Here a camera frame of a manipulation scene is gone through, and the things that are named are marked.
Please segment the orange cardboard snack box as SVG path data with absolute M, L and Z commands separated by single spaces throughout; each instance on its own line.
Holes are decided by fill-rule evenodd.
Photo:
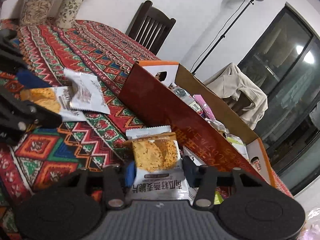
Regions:
M 183 102 L 170 89 L 175 83 L 190 94 L 200 94 L 218 121 L 231 134 L 246 144 L 248 155 L 258 157 L 257 171 L 216 129 Z M 134 63 L 118 96 L 147 126 L 169 125 L 178 144 L 195 153 L 205 164 L 219 171 L 239 167 L 265 180 L 271 186 L 276 182 L 262 140 L 240 117 L 193 74 L 177 62 L 139 61 Z

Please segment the black light stand tripod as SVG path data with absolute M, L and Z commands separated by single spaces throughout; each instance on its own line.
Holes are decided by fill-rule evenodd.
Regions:
M 254 5 L 255 2 L 262 2 L 264 0 L 243 0 L 235 12 L 228 18 L 228 20 L 223 24 L 221 29 L 218 31 L 216 36 L 207 46 L 207 48 L 199 55 L 191 67 L 191 74 L 195 75 L 198 69 L 203 65 L 208 56 L 213 52 L 217 45 L 226 37 L 227 33 L 230 31 L 237 20 L 242 16 L 242 14 L 248 9 L 250 5 Z

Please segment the white snack packet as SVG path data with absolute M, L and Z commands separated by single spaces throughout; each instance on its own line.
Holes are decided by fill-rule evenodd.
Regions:
M 65 77 L 71 81 L 73 97 L 70 102 L 71 109 L 110 114 L 101 85 L 95 75 L 75 72 L 69 68 L 63 71 Z

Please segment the dark wooden chair left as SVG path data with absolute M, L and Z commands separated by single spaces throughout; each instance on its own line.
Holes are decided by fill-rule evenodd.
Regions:
M 146 0 L 138 8 L 125 34 L 157 55 L 175 23 L 175 18 L 168 18 L 153 6 L 152 1 Z

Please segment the clear jar of snacks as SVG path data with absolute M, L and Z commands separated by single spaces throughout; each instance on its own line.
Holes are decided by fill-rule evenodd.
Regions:
M 55 0 L 23 0 L 19 25 L 29 26 L 46 22 L 54 1 Z

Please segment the colourful patterned tablecloth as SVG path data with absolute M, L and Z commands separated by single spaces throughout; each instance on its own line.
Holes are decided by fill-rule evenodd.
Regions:
M 57 75 L 16 100 L 1 88 L 1 185 L 23 239 L 295 239 L 301 205 L 277 190 L 169 86 L 202 94 L 259 153 L 261 140 L 182 65 L 121 75 L 59 68 L 62 47 L 31 32 Z

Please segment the glass sliding door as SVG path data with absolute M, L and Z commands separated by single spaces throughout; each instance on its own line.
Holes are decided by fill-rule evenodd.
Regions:
M 273 170 L 297 194 L 319 175 L 319 35 L 285 5 L 239 67 L 267 95 L 255 132 Z

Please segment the oat crisp snack packet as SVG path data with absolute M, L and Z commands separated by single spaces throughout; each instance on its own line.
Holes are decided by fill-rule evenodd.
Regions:
M 126 195 L 131 200 L 187 200 L 189 190 L 176 134 L 169 126 L 126 131 L 136 175 Z

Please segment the wooden chair with jacket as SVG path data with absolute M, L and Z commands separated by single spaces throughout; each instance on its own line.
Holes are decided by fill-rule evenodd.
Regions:
M 223 101 L 231 108 L 238 116 L 243 115 L 244 109 L 251 105 L 250 99 L 243 93 L 240 94 L 238 100 L 232 97 L 224 98 Z

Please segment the beige jacket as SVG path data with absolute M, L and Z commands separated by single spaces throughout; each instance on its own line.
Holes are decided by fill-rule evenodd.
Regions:
M 208 78 L 204 85 L 222 99 L 238 102 L 240 96 L 247 98 L 248 104 L 240 105 L 239 116 L 252 130 L 268 109 L 267 95 L 234 63 Z

